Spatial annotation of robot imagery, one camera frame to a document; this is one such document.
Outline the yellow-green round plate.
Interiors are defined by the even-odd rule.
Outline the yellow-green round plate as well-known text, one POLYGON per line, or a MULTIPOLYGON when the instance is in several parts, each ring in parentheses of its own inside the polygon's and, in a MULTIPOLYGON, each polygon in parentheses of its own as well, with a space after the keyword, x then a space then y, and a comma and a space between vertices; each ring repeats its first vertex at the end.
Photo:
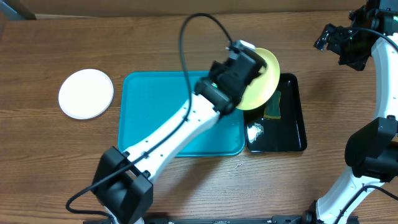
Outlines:
POLYGON ((260 75, 246 88, 239 110, 253 110, 262 106, 276 91, 280 78, 280 66, 276 56, 269 50, 256 47, 255 53, 265 60, 267 67, 260 69, 260 75))

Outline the green and yellow sponge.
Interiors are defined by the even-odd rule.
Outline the green and yellow sponge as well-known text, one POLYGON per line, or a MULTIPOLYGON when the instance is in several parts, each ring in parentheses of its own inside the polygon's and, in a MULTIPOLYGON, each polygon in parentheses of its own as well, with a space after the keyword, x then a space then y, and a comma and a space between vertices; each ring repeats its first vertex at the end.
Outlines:
POLYGON ((273 95, 269 98, 269 100, 266 102, 263 118, 281 119, 280 98, 281 98, 281 92, 276 90, 273 93, 273 95))

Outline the white round plate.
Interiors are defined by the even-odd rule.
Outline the white round plate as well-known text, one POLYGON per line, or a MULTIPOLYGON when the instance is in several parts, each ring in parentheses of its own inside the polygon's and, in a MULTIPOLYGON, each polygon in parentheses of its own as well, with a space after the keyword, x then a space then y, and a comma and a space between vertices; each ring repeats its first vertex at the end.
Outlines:
POLYGON ((70 75, 61 85, 58 103, 73 119, 92 119, 104 113, 114 97, 110 77, 97 69, 83 69, 70 75))

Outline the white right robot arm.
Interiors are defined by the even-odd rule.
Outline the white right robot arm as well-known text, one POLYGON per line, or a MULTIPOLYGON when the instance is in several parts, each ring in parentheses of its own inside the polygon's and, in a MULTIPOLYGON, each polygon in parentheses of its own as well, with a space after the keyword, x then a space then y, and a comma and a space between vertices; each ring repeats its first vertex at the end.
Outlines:
POLYGON ((327 24, 314 46, 338 54, 340 65, 357 71, 374 60, 374 119, 348 139, 343 173, 311 204, 302 223, 358 223, 351 216, 355 208, 397 177, 397 1, 368 0, 349 19, 349 27, 327 24))

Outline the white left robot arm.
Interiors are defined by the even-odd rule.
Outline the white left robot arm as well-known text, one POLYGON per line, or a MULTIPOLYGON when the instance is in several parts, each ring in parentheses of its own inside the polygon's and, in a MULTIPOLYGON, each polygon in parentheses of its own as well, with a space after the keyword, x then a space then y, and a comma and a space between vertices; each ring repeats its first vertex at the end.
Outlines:
POLYGON ((110 223, 142 221, 153 202, 154 183, 186 145, 234 110, 264 103, 253 92, 269 66, 263 49, 236 42, 230 50, 227 61, 214 62, 183 106, 152 134, 124 152, 111 147, 101 156, 89 190, 110 223))

